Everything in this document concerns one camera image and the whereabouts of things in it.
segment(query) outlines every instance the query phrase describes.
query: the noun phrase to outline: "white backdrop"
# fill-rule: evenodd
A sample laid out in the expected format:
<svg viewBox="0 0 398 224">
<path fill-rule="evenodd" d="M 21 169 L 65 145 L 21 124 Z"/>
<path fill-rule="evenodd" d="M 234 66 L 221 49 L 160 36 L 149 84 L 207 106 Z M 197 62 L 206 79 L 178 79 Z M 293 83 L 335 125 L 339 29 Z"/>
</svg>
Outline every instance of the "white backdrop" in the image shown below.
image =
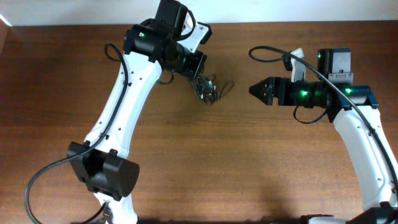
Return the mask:
<svg viewBox="0 0 398 224">
<path fill-rule="evenodd" d="M 160 0 L 0 0 L 14 26 L 133 24 L 154 17 Z M 398 0 L 181 0 L 200 22 L 398 19 Z"/>
</svg>

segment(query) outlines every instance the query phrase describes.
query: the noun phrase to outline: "white wall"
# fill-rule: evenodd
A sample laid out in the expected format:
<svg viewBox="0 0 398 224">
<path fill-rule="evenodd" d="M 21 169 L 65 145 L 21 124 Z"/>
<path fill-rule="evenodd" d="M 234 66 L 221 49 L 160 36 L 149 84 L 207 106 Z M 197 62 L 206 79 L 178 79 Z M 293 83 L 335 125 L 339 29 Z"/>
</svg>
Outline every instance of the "white wall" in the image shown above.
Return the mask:
<svg viewBox="0 0 398 224">
<path fill-rule="evenodd" d="M 0 0 L 14 26 L 133 24 L 154 17 L 160 0 Z M 398 19 L 398 0 L 181 0 L 200 22 Z"/>
</svg>

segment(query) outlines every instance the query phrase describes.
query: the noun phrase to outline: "wooden table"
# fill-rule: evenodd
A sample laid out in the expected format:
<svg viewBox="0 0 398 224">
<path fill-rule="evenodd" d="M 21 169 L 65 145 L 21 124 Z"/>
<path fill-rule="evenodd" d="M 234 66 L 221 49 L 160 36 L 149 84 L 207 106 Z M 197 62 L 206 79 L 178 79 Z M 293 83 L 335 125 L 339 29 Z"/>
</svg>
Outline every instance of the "wooden table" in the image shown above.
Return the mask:
<svg viewBox="0 0 398 224">
<path fill-rule="evenodd" d="M 130 26 L 13 27 L 0 58 L 0 217 L 28 223 L 27 182 L 66 156 L 98 119 L 119 64 L 104 44 L 123 45 Z M 248 93 L 269 76 L 289 77 L 281 62 L 248 57 L 256 45 L 303 48 L 316 65 L 320 48 L 349 47 L 355 84 L 368 84 L 380 104 L 392 150 L 398 153 L 398 22 L 213 24 L 200 50 L 205 74 L 235 88 L 208 106 L 177 75 L 153 87 L 134 131 L 129 160 L 141 173 L 133 191 L 141 218 L 244 221 L 362 212 L 361 192 L 345 145 L 327 119 L 303 125 L 293 108 L 266 106 Z M 277 54 L 263 52 L 263 57 Z M 169 78 L 165 72 L 164 80 Z M 303 120 L 322 110 L 300 110 Z M 44 223 L 87 219 L 100 205 L 69 164 L 44 174 L 31 204 Z"/>
</svg>

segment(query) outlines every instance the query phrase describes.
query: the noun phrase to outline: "tabletop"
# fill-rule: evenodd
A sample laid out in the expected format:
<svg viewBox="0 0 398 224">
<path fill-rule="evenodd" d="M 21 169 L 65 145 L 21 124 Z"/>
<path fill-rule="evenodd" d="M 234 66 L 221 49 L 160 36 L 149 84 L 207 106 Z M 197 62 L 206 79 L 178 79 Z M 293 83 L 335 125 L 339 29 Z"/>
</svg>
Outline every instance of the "tabletop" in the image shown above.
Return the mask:
<svg viewBox="0 0 398 224">
<path fill-rule="evenodd" d="M 82 142 L 100 116 L 119 64 L 104 45 L 123 46 L 131 26 L 11 27 L 0 56 L 0 217 L 28 223 L 23 199 L 29 179 Z M 132 137 L 128 159 L 141 167 L 134 188 L 140 218 L 243 222 L 362 212 L 361 192 L 339 134 L 325 118 L 293 119 L 292 107 L 266 106 L 248 92 L 270 77 L 289 77 L 282 62 L 259 63 L 251 47 L 302 48 L 317 65 L 322 48 L 351 49 L 355 84 L 367 84 L 379 102 L 384 132 L 398 153 L 398 22 L 277 22 L 212 24 L 200 50 L 205 75 L 234 88 L 206 105 L 177 75 L 155 85 Z M 278 57 L 259 52 L 262 57 Z M 168 72 L 161 79 L 167 80 Z M 308 72 L 307 79 L 316 81 Z M 315 119 L 322 109 L 302 109 Z M 70 164 L 34 184 L 31 205 L 43 223 L 86 220 L 100 204 Z"/>
</svg>

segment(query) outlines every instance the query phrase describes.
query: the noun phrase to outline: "black bracket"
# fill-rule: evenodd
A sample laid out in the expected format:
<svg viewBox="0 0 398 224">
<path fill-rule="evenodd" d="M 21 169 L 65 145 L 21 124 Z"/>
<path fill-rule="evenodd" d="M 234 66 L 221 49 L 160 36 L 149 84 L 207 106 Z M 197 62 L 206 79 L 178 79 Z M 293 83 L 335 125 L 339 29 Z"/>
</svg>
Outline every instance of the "black bracket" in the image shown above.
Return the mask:
<svg viewBox="0 0 398 224">
<path fill-rule="evenodd" d="M 68 157 L 87 151 L 89 144 L 71 142 Z M 86 184 L 90 192 L 100 192 L 120 201 L 122 197 L 127 197 L 136 185 L 139 165 L 116 156 L 117 153 L 114 149 L 109 153 L 94 149 L 71 160 L 70 164 L 78 179 Z"/>
</svg>

